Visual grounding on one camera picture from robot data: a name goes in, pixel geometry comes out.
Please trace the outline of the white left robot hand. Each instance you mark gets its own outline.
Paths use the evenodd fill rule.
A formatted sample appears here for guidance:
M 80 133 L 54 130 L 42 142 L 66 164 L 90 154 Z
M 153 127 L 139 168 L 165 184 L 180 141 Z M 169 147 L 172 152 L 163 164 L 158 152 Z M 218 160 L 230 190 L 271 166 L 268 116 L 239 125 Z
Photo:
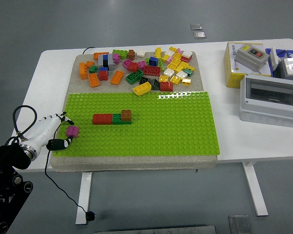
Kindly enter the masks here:
M 21 142 L 21 145 L 31 147 L 34 153 L 38 154 L 41 148 L 53 137 L 62 122 L 74 125 L 74 122 L 65 115 L 54 114 L 43 117 L 25 134 L 25 140 Z

